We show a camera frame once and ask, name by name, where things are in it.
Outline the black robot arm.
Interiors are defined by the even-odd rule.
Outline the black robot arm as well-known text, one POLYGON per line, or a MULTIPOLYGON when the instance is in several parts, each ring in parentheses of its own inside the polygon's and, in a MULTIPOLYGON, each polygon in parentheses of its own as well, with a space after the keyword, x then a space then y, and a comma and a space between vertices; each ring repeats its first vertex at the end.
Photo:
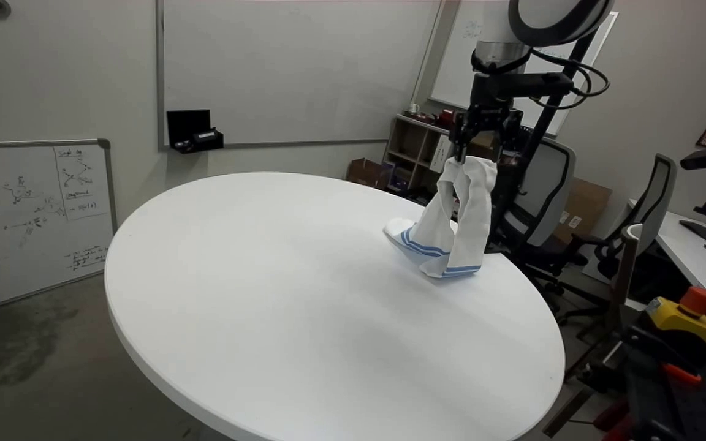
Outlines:
POLYGON ((449 141, 454 160, 463 163, 472 141, 491 133, 511 145, 522 125, 517 98, 566 95, 571 78, 566 73, 528 73, 530 50, 519 41, 478 41, 472 52, 474 84, 469 109, 457 116, 449 141))

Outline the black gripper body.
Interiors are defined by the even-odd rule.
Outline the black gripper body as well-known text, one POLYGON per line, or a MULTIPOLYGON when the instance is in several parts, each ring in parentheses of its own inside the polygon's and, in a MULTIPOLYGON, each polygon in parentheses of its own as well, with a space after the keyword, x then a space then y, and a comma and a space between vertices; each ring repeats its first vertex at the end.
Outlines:
POLYGON ((457 163, 467 160, 472 141, 480 133, 492 136, 499 153, 514 150, 522 138, 522 112, 514 110, 511 100, 474 100, 467 110, 457 116, 449 130, 457 163))

